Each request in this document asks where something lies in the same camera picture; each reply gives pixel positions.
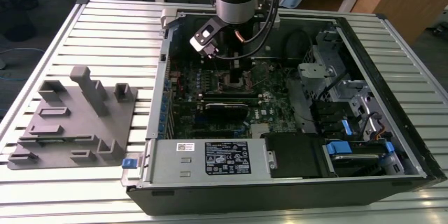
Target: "barcode sticker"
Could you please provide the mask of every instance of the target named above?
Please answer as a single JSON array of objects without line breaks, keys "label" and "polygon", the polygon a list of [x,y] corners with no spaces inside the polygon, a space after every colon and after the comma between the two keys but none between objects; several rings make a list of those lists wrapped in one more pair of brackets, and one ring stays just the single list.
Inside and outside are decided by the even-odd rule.
[{"label": "barcode sticker", "polygon": [[194,143],[177,143],[176,150],[178,152],[193,152],[194,151]]}]

